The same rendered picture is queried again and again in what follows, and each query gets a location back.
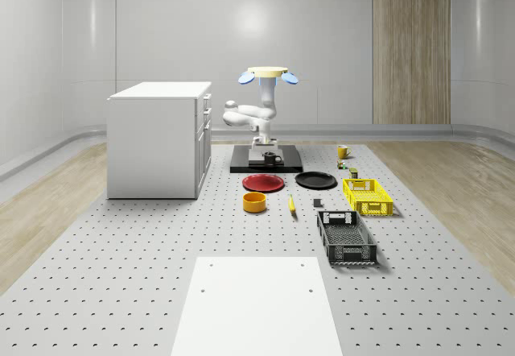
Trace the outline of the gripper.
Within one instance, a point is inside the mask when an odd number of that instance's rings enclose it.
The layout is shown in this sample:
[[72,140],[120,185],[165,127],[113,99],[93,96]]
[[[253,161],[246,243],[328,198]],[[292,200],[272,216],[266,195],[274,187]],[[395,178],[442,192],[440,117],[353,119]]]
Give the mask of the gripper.
[[277,139],[267,139],[263,136],[256,136],[253,138],[251,148],[253,150],[277,150],[278,142]]

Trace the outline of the black stove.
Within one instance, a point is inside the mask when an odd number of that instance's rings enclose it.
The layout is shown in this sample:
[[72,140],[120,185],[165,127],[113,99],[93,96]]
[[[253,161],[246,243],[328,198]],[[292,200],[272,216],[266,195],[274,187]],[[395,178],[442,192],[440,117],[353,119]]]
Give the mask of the black stove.
[[295,145],[279,145],[273,153],[274,164],[266,164],[264,151],[253,150],[251,146],[235,145],[230,164],[231,173],[299,173],[303,163]]

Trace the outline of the red plate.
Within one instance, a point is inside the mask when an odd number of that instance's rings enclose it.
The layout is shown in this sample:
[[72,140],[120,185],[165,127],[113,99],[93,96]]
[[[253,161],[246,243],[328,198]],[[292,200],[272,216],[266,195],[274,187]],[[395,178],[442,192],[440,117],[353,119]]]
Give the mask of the red plate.
[[276,175],[255,174],[245,177],[242,185],[251,192],[277,192],[284,187],[284,181]]

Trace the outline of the yellow bowl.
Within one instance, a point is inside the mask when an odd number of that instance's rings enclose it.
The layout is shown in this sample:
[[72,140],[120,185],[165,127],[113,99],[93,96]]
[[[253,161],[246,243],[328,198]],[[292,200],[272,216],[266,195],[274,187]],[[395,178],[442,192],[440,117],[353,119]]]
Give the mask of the yellow bowl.
[[243,209],[248,213],[260,213],[266,209],[266,195],[262,192],[248,192],[243,196]]

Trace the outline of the black plate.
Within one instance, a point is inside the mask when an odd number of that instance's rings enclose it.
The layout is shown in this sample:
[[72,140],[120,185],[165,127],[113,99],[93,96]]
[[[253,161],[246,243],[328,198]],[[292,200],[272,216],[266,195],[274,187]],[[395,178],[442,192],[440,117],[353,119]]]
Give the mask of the black plate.
[[295,181],[304,188],[314,190],[331,189],[337,186],[336,178],[325,172],[302,172],[295,177]]

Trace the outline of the white cabinet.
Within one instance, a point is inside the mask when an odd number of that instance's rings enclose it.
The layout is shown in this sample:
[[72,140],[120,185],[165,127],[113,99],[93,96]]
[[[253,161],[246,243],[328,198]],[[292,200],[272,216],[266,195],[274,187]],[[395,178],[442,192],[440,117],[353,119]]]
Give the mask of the white cabinet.
[[107,101],[107,196],[196,199],[211,159],[208,81],[142,82]]

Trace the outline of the yellow basket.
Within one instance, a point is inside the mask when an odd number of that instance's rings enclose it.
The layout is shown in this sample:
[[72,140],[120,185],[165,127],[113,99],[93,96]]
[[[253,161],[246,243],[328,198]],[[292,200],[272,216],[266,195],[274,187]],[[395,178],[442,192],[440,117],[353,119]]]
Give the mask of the yellow basket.
[[343,192],[361,215],[392,215],[393,200],[375,179],[344,179]]

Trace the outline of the dark grey basket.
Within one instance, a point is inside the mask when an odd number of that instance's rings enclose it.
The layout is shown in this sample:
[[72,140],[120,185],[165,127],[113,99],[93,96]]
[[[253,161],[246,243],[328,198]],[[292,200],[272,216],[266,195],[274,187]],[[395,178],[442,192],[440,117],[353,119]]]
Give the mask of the dark grey basket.
[[317,224],[331,263],[375,263],[377,243],[356,211],[319,211]]

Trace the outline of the white board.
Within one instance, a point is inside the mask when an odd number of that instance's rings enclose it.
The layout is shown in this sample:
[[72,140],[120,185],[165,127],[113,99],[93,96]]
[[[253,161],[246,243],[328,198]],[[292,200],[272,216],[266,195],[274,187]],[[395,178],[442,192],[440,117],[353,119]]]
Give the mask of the white board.
[[171,356],[342,356],[315,257],[199,257]]

